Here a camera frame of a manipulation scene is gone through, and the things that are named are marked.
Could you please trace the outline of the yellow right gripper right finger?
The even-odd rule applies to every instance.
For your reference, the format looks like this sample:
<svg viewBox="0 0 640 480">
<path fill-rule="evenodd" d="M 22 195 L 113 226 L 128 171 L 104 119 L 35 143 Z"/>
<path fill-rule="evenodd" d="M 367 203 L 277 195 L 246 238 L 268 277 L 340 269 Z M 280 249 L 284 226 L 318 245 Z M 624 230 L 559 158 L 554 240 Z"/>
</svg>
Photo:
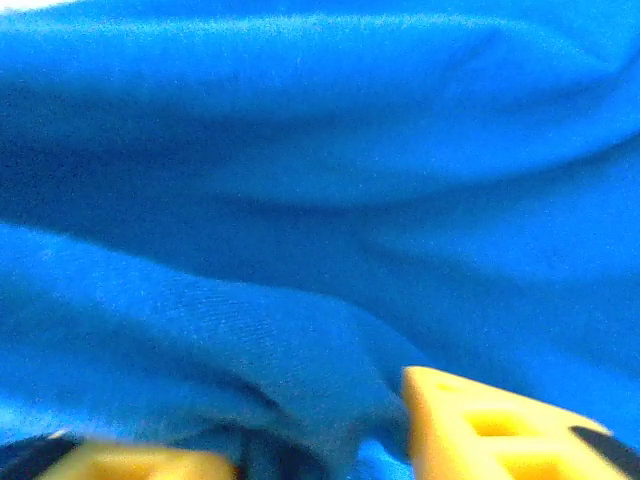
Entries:
<svg viewBox="0 0 640 480">
<path fill-rule="evenodd" d="M 639 454 L 601 424 L 427 367 L 404 371 L 418 479 L 636 479 Z"/>
</svg>

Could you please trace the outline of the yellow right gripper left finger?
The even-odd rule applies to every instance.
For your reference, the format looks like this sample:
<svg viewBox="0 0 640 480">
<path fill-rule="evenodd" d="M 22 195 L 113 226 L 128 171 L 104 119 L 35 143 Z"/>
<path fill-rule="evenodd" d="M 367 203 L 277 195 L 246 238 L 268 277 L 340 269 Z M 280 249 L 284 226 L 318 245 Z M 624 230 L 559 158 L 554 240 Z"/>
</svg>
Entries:
<svg viewBox="0 0 640 480">
<path fill-rule="evenodd" d="M 153 445 L 97 441 L 58 431 L 1 446 L 3 479 L 232 480 L 240 470 L 224 457 Z"/>
</svg>

